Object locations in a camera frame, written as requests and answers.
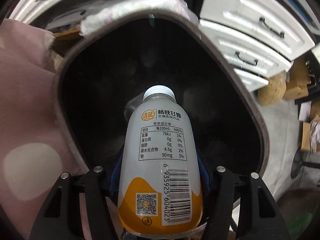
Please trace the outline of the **pink polka dot tablecloth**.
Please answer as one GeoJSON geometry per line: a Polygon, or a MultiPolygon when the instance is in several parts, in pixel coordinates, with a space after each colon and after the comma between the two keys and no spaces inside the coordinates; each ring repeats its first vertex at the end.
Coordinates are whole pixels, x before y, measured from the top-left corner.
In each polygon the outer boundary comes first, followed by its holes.
{"type": "Polygon", "coordinates": [[[1,23],[1,218],[23,239],[59,175],[85,171],[55,113],[53,40],[43,29],[1,23]]]}

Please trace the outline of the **dark brown trash bin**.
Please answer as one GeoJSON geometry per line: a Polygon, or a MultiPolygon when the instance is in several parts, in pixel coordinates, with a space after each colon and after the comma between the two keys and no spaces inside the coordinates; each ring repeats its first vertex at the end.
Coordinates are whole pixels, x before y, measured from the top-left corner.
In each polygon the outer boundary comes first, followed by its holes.
{"type": "Polygon", "coordinates": [[[208,161],[236,174],[265,172],[266,125],[233,67],[196,25],[155,10],[126,16],[84,38],[58,71],[57,113],[85,167],[119,152],[130,114],[154,85],[173,90],[208,161]]]}

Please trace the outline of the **white lower drawer unit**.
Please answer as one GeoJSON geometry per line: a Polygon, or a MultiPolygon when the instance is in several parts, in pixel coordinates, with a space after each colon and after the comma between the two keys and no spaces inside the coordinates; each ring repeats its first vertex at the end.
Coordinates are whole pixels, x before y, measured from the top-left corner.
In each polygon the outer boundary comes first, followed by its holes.
{"type": "Polygon", "coordinates": [[[252,92],[316,46],[319,6],[314,0],[203,0],[200,29],[252,92]]]}

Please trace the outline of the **white orange drink bottle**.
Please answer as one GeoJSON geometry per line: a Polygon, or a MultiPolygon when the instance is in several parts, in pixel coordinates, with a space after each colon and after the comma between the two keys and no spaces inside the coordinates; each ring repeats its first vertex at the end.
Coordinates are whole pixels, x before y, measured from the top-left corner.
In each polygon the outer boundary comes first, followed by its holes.
{"type": "Polygon", "coordinates": [[[131,234],[183,238],[200,223],[203,200],[190,120],[165,86],[146,90],[129,119],[118,215],[131,234]]]}

